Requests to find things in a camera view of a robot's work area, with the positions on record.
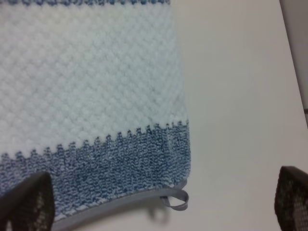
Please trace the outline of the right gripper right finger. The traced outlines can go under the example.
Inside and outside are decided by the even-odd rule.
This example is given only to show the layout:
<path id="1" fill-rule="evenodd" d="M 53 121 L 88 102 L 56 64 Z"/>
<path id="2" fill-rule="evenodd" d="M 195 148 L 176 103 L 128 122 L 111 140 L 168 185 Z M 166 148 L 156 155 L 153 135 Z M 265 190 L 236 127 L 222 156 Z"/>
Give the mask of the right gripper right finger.
<path id="1" fill-rule="evenodd" d="M 294 166 L 282 166 L 274 210 L 282 231 L 308 229 L 308 174 Z"/>

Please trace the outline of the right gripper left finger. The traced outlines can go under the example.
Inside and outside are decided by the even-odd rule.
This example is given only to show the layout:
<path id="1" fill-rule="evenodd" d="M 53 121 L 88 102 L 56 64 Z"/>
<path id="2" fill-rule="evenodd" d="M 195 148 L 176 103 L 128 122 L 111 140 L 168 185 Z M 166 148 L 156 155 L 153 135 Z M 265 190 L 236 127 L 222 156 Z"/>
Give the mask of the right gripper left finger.
<path id="1" fill-rule="evenodd" d="M 0 197 L 2 231 L 50 231 L 54 197 L 49 173 L 38 172 Z"/>

